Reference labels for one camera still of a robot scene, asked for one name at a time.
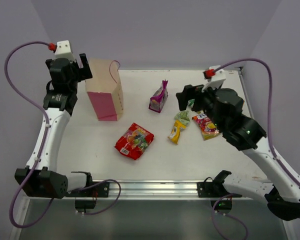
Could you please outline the green snack bag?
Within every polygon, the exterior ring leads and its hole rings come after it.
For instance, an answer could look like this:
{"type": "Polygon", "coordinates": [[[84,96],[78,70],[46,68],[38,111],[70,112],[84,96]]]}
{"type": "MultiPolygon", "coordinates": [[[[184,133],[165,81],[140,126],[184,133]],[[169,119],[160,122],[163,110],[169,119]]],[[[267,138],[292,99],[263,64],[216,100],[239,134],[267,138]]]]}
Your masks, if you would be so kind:
{"type": "Polygon", "coordinates": [[[192,108],[194,106],[194,103],[195,103],[195,99],[191,99],[188,101],[187,105],[192,108]]]}

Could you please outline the pink and tan paper bag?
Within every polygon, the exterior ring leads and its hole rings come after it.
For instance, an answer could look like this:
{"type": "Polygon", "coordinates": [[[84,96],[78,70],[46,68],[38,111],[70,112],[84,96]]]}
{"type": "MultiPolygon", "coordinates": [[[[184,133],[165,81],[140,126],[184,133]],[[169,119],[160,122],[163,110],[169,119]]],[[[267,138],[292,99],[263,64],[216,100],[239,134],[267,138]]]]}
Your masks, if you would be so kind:
{"type": "Polygon", "coordinates": [[[124,113],[124,97],[117,60],[90,58],[92,78],[85,90],[99,121],[118,121],[124,113]]]}

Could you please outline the small green snack packet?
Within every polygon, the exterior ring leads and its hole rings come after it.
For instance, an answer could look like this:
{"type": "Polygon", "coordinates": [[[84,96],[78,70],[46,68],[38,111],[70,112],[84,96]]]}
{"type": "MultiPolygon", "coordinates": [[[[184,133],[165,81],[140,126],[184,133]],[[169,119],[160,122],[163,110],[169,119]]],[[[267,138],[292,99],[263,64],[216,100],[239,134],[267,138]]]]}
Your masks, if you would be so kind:
{"type": "Polygon", "coordinates": [[[179,121],[181,124],[187,127],[190,124],[189,111],[188,110],[180,111],[174,116],[174,120],[179,121]]]}

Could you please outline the magenta snack pack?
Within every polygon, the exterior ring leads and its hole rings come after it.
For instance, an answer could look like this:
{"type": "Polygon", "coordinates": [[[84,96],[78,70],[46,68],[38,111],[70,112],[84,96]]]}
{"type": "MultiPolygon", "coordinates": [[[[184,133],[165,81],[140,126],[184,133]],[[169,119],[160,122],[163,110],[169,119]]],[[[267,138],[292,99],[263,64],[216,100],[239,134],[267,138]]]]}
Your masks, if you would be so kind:
{"type": "Polygon", "coordinates": [[[156,113],[160,113],[168,98],[168,81],[163,80],[158,90],[149,99],[148,109],[156,113]]]}

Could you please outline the colourful candy bag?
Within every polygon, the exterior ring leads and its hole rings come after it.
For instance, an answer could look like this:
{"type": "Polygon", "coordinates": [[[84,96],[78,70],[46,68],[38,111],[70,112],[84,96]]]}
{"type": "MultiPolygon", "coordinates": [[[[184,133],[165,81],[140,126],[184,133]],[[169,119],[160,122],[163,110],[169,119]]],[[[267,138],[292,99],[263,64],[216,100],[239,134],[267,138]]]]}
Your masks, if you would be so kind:
{"type": "Polygon", "coordinates": [[[210,120],[210,118],[204,114],[198,114],[192,117],[192,120],[198,125],[200,128],[203,140],[210,140],[220,135],[219,130],[210,120]]]}

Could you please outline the yellow snack pack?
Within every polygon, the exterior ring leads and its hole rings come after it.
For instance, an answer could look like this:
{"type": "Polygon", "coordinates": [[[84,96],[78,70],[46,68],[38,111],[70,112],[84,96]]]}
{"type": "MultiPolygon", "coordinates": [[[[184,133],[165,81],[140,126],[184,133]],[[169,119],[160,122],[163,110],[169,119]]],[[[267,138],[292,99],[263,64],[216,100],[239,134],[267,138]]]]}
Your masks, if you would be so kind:
{"type": "Polygon", "coordinates": [[[167,137],[172,143],[174,144],[178,144],[180,135],[181,135],[181,131],[185,130],[187,128],[186,125],[184,125],[183,123],[181,123],[179,120],[176,120],[174,122],[174,125],[171,129],[171,133],[170,135],[167,137]]]}

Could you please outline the red snack pack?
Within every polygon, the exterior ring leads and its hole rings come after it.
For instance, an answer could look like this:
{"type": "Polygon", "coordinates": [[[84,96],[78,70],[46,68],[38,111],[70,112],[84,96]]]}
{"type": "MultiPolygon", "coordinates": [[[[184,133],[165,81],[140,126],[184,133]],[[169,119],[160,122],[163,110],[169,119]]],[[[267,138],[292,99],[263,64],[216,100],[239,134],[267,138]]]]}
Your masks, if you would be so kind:
{"type": "Polygon", "coordinates": [[[123,156],[138,160],[153,142],[155,135],[136,123],[115,143],[114,148],[123,156]]]}

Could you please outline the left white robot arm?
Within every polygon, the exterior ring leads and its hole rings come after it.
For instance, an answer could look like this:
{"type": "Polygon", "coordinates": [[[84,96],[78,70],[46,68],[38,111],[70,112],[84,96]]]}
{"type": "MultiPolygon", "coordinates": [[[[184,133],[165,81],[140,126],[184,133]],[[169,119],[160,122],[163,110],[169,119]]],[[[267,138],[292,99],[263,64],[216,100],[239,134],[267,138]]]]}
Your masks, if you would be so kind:
{"type": "Polygon", "coordinates": [[[51,80],[46,85],[43,99],[41,129],[25,168],[18,168],[14,174],[29,197],[62,199],[72,191],[85,197],[93,193],[94,184],[89,172],[57,172],[62,137],[78,100],[78,83],[92,78],[87,56],[81,53],[79,57],[82,65],[65,57],[45,62],[51,80]]]}

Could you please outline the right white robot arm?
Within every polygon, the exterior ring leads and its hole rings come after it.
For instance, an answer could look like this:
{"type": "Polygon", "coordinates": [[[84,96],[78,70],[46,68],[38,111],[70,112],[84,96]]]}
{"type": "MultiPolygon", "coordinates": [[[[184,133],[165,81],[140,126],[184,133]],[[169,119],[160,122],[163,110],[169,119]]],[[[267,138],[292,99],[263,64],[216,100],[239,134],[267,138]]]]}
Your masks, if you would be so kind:
{"type": "Polygon", "coordinates": [[[176,98],[181,111],[193,100],[194,109],[202,110],[222,137],[249,157],[268,179],[268,182],[244,180],[222,170],[213,179],[211,191],[221,197],[234,194],[265,203],[276,217],[285,221],[300,218],[300,176],[289,170],[288,164],[270,146],[266,131],[258,122],[242,113],[244,100],[235,90],[186,85],[176,98]]]}

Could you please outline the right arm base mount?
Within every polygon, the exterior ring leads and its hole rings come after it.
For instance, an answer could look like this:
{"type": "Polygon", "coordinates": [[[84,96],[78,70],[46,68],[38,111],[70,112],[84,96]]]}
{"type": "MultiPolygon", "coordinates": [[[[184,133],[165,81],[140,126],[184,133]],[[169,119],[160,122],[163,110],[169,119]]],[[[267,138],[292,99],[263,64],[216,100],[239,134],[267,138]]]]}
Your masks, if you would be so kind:
{"type": "Polygon", "coordinates": [[[223,186],[225,179],[232,173],[222,170],[215,178],[207,177],[205,180],[196,183],[197,195],[199,198],[221,198],[229,195],[223,186]]]}

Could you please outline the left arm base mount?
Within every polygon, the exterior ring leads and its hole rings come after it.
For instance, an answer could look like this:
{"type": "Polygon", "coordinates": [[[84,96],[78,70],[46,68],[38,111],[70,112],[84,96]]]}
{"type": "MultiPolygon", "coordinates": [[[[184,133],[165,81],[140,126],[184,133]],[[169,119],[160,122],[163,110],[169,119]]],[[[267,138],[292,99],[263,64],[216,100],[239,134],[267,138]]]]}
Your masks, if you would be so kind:
{"type": "Polygon", "coordinates": [[[81,190],[81,191],[72,191],[67,193],[65,197],[68,198],[107,198],[109,196],[110,182],[102,182],[94,188],[81,190]]]}

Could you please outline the aluminium front rail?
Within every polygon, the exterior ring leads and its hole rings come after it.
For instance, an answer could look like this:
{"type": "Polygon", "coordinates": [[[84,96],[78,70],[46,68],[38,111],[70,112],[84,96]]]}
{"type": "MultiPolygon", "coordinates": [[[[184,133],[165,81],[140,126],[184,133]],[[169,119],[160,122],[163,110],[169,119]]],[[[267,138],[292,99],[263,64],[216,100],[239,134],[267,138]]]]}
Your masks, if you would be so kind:
{"type": "MultiPolygon", "coordinates": [[[[120,195],[128,196],[181,196],[181,195],[192,195],[197,192],[196,182],[121,182],[120,184],[115,183],[109,179],[103,181],[91,181],[86,186],[89,190],[101,183],[109,182],[109,193],[111,194],[119,193],[120,195]]],[[[224,182],[223,186],[225,189],[233,194],[235,198],[240,198],[242,196],[256,199],[263,198],[266,194],[277,194],[275,186],[270,182],[259,182],[255,180],[243,181],[240,178],[235,178],[233,182],[224,182]]],[[[21,188],[25,194],[29,197],[35,198],[51,198],[51,199],[62,199],[67,193],[72,191],[79,192],[84,191],[80,188],[68,189],[68,182],[61,180],[55,183],[47,183],[43,185],[39,180],[27,181],[21,188]]]]}

